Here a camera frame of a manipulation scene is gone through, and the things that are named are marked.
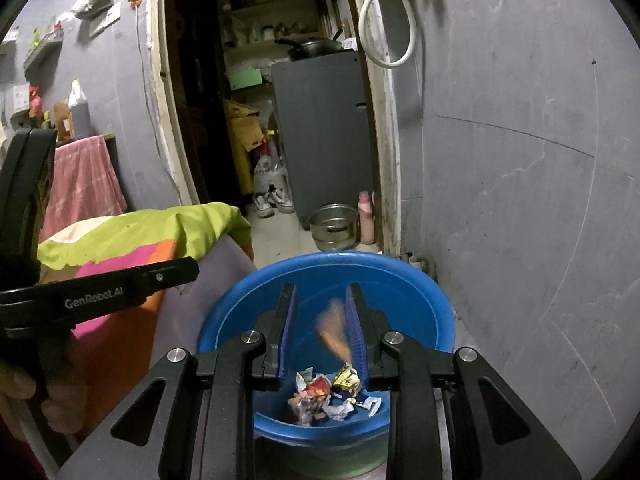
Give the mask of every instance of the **white floor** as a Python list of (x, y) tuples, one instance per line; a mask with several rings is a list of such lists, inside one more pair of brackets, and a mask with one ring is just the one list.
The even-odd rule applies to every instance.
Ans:
[[(259, 218), (253, 206), (247, 215), (251, 223), (254, 262), (259, 269), (299, 254), (318, 253), (310, 231), (305, 231), (295, 213), (283, 214), (275, 210), (269, 218)], [(358, 251), (377, 253), (376, 244), (358, 245)]]

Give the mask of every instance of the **triangular cutout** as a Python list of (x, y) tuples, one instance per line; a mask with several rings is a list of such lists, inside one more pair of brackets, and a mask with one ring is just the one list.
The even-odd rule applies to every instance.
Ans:
[(146, 446), (162, 399), (164, 385), (163, 380), (154, 381), (111, 428), (111, 436), (136, 446)]
[(496, 444), (508, 444), (530, 433), (527, 423), (488, 379), (478, 381)]

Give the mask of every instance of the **green box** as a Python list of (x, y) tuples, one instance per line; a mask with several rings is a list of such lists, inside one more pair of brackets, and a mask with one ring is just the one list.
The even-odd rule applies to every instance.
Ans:
[(256, 86), (262, 84), (262, 72), (259, 68), (251, 70), (243, 70), (229, 76), (229, 83), (232, 90), (247, 88), (248, 86)]

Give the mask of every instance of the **metal pot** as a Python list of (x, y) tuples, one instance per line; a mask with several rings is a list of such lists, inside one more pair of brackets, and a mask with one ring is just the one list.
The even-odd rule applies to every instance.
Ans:
[(299, 59), (309, 59), (311, 57), (327, 56), (344, 50), (342, 43), (337, 38), (342, 34), (342, 29), (335, 33), (333, 39), (319, 38), (316, 40), (305, 41), (299, 43), (289, 38), (280, 38), (276, 40), (277, 44), (290, 45), (293, 48), (288, 51), (289, 59), (297, 61)]
[(321, 251), (343, 251), (358, 244), (358, 210), (345, 204), (327, 204), (309, 217), (311, 235)]

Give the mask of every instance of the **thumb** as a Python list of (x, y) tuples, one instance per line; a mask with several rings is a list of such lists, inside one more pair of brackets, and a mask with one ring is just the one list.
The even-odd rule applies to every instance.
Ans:
[(21, 368), (0, 361), (0, 392), (12, 399), (30, 399), (36, 393), (36, 381)]

